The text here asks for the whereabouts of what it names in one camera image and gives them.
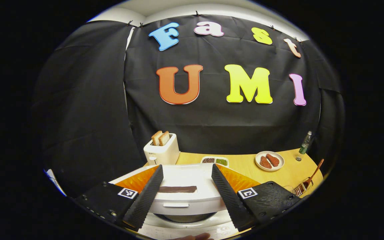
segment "green bottle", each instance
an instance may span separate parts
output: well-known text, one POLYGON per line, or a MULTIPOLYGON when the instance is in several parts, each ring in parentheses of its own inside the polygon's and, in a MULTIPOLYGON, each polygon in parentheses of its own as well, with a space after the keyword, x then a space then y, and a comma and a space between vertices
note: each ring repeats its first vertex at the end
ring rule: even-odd
POLYGON ((309 145, 311 144, 312 131, 308 132, 305 139, 303 140, 302 147, 300 147, 299 153, 305 154, 308 151, 309 145))

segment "wooden table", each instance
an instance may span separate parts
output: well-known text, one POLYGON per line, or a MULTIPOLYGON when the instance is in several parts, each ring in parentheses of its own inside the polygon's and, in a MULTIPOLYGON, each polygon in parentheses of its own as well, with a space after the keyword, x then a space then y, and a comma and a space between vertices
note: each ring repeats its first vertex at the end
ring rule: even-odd
MULTIPOLYGON (((229 168, 242 175, 260 183, 274 181, 289 191, 293 190, 294 187, 297 187, 307 177, 310 177, 317 168, 315 162, 307 154, 302 155, 299 153, 299 149, 276 153, 284 158, 285 163, 281 169, 274 172, 267 172, 256 165, 255 157, 257 153, 246 155, 218 155, 180 152, 176 165, 198 164, 204 156, 225 157, 229 161, 229 168), (296 157, 301 157, 302 161, 297 161, 296 157)), ((315 174, 312 181, 314 182, 314 185, 300 197, 311 194, 318 185, 321 184, 323 175, 320 170, 315 174)))

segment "white appliance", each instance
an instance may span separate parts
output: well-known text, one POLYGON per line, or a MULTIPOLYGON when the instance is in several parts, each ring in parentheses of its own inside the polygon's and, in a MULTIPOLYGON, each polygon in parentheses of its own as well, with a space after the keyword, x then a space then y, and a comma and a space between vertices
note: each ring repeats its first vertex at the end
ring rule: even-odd
MULTIPOLYGON (((110 183, 116 184, 154 166, 141 167, 110 183)), ((138 233, 157 240, 174 239, 203 232, 214 240, 238 230, 211 178, 212 164, 163 165, 161 187, 196 186, 194 193, 157 193, 138 233)))
POLYGON ((164 146, 155 146, 151 140, 143 147, 149 165, 176 164, 180 155, 177 136, 174 133, 169 133, 169 136, 170 139, 164 146))

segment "chocolate strip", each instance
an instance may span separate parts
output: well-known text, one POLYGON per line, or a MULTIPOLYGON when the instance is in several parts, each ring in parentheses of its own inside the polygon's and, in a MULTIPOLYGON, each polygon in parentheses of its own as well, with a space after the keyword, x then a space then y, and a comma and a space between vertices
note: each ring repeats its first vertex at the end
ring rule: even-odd
POLYGON ((196 186, 189 187, 160 187, 158 193, 193 193, 196 191, 196 186))

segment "yellow letter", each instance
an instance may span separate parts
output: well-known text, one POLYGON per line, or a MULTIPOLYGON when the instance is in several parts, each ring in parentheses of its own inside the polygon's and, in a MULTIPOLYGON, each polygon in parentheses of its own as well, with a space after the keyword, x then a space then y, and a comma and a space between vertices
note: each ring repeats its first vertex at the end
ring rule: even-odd
POLYGON ((251 79, 239 65, 229 64, 224 69, 230 74, 230 94, 226 97, 228 102, 242 102, 244 100, 239 91, 239 88, 241 88, 248 102, 253 100, 257 90, 256 102, 272 103, 268 69, 256 68, 251 79))
POLYGON ((251 31, 254 33, 254 35, 253 35, 254 39, 256 41, 258 41, 259 43, 264 43, 264 44, 267 44, 267 45, 271 45, 272 44, 272 40, 269 37, 269 33, 266 32, 265 30, 259 29, 257 27, 253 27, 251 29, 251 31))

